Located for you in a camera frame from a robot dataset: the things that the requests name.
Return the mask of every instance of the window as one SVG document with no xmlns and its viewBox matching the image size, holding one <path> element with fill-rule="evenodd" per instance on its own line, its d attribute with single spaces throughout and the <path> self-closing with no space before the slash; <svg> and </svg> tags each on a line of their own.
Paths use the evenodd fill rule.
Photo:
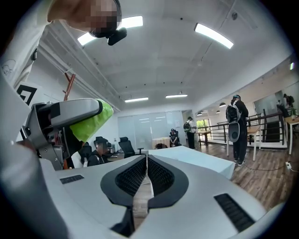
<svg viewBox="0 0 299 239">
<path fill-rule="evenodd" d="M 209 119 L 202 119 L 202 120 L 198 120 L 196 121 L 196 125 L 197 128 L 201 128 L 201 127 L 210 127 L 210 120 Z M 208 130 L 207 128 L 201 128 L 198 129 L 199 131 L 205 131 Z"/>
</svg>

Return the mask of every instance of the backpack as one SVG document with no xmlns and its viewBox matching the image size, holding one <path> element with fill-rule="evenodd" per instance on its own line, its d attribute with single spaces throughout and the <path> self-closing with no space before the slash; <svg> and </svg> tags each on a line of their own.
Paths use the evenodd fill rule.
<svg viewBox="0 0 299 239">
<path fill-rule="evenodd" d="M 188 121 L 184 124 L 183 128 L 186 133 L 191 131 L 191 126 Z"/>
<path fill-rule="evenodd" d="M 233 103 L 233 105 L 228 105 L 226 108 L 226 118 L 228 119 L 228 123 L 238 122 L 241 118 L 241 114 L 238 107 L 235 105 L 237 100 Z"/>
<path fill-rule="evenodd" d="M 289 101 L 290 101 L 290 103 L 294 103 L 295 102 L 294 97 L 290 95 L 289 96 Z"/>
</svg>

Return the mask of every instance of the metal railing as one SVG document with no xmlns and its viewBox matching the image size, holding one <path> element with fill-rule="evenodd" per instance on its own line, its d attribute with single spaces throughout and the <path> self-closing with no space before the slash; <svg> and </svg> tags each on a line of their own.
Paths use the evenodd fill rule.
<svg viewBox="0 0 299 239">
<path fill-rule="evenodd" d="M 279 120 L 276 121 L 267 121 L 267 119 L 272 118 L 272 117 L 277 117 Z M 283 122 L 283 115 L 281 112 L 279 113 L 274 113 L 274 114 L 269 114 L 269 115 L 263 115 L 263 114 L 257 114 L 257 115 L 252 115 L 249 116 L 248 119 L 246 120 L 247 122 L 247 127 L 251 126 L 261 126 L 261 139 L 258 138 L 257 142 L 262 140 L 262 142 L 277 142 L 281 141 L 282 145 L 285 144 L 285 128 L 284 128 L 284 122 Z M 279 133 L 273 133 L 273 134 L 267 134 L 267 125 L 268 124 L 274 124 L 274 123 L 279 123 L 279 127 L 272 127 L 271 129 L 280 129 Z M 217 125 L 209 126 L 209 127 L 199 127 L 198 130 L 211 130 L 211 133 L 207 134 L 207 139 L 208 140 L 218 140 L 218 141 L 224 141 L 226 143 L 227 140 L 227 133 L 228 133 L 228 123 L 227 121 L 225 122 L 219 122 Z M 267 136 L 270 135 L 280 135 L 279 140 L 278 139 L 267 139 Z M 248 134 L 248 142 L 251 144 L 253 142 L 252 140 L 252 135 Z"/>
</svg>

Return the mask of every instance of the neon yellow fabric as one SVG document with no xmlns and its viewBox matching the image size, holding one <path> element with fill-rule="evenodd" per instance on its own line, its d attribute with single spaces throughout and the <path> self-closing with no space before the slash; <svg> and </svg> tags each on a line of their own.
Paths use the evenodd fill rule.
<svg viewBox="0 0 299 239">
<path fill-rule="evenodd" d="M 103 105 L 103 110 L 100 114 L 70 126 L 74 136 L 79 141 L 87 142 L 114 113 L 108 103 L 101 99 L 97 100 L 102 102 Z"/>
</svg>

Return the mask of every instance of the shoe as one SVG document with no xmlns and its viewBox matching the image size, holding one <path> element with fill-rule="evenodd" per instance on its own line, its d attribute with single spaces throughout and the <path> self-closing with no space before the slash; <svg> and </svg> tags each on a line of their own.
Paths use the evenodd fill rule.
<svg viewBox="0 0 299 239">
<path fill-rule="evenodd" d="M 238 166 L 242 166 L 245 163 L 245 159 L 242 162 L 238 163 Z"/>
</svg>

